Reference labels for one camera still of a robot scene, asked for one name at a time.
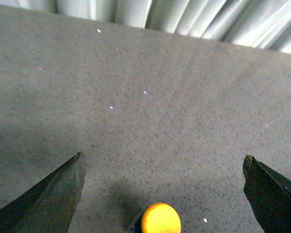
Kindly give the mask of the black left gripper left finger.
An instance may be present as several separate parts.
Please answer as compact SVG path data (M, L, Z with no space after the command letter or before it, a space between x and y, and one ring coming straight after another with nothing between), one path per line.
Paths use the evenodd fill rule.
M0 233L66 233L81 199L86 159L81 152L0 209Z

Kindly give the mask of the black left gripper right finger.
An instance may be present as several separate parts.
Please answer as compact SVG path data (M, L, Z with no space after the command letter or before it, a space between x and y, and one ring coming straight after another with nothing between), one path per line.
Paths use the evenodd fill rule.
M291 180L246 155L244 193L266 233L291 233Z

